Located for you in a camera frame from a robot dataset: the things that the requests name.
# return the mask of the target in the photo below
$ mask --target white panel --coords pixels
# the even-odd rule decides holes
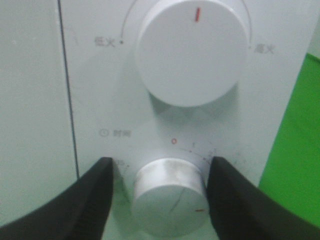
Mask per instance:
[[[308,53],[320,59],[320,19],[314,30]]]
[[[212,156],[223,156],[259,183],[320,9],[318,0],[241,1],[250,18],[243,75],[216,101],[177,107],[149,94],[134,61],[140,24],[156,2],[62,4],[80,173],[101,156],[119,170],[104,239],[152,239],[135,225],[129,201],[135,174],[153,160],[185,159],[206,177]],[[213,232],[208,219],[181,239],[216,239]]]
[[[57,1],[0,1],[0,225],[76,179]]]

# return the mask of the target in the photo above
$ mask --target green surface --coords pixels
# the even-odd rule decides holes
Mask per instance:
[[[320,61],[307,54],[260,189],[320,227]]]

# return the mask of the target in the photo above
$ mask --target temperature knob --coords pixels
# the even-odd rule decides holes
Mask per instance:
[[[246,64],[248,19],[242,1],[160,0],[146,14],[135,48],[146,88],[180,107],[223,96]]]

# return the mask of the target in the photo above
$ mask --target black plastic part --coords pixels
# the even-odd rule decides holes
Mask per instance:
[[[222,157],[214,157],[207,197],[220,240],[320,240],[320,229],[252,185]]]
[[[113,161],[103,157],[78,181],[0,228],[0,240],[100,240],[113,196]]]

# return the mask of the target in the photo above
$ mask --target white knob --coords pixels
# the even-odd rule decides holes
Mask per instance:
[[[177,237],[199,228],[208,218],[200,170],[178,158],[163,158],[136,175],[132,214],[146,232]]]
[[[146,88],[170,105],[209,103],[245,66],[248,14],[242,1],[160,0],[145,16],[135,61]]]

